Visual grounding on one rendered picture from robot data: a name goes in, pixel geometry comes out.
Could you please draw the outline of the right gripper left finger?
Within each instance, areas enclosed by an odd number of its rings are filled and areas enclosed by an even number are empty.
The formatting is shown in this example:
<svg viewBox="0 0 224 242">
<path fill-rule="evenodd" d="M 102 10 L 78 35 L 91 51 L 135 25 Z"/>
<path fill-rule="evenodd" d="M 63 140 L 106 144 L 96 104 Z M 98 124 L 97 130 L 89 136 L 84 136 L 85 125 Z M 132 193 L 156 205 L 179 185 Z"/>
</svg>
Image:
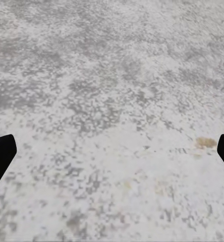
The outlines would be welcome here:
<svg viewBox="0 0 224 242">
<path fill-rule="evenodd" d="M 17 153 L 16 141 L 12 134 L 0 137 L 0 179 Z"/>
</svg>

